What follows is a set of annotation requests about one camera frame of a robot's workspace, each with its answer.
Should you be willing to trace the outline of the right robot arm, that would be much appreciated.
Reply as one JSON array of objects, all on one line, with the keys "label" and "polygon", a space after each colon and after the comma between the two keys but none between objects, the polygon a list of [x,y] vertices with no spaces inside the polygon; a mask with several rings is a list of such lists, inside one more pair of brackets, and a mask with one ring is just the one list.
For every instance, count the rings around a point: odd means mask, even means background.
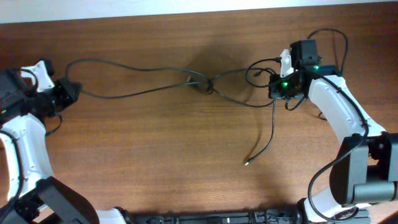
[{"label": "right robot arm", "polygon": [[300,40],[277,59],[269,97],[309,99],[324,114],[340,149],[311,179],[298,203],[299,223],[359,223],[370,205],[397,200],[397,134],[387,132],[360,106],[343,73],[322,65],[314,40]]}]

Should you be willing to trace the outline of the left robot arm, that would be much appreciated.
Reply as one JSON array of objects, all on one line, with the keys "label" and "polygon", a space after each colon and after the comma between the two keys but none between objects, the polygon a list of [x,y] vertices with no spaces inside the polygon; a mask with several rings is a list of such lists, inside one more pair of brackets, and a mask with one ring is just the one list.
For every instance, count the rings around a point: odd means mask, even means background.
[{"label": "left robot arm", "polygon": [[8,203],[1,223],[34,223],[40,212],[53,213],[43,223],[131,223],[127,211],[95,210],[86,198],[54,176],[46,149],[50,135],[45,118],[78,99],[81,84],[66,78],[53,82],[46,61],[1,72],[1,141],[9,171]]}]

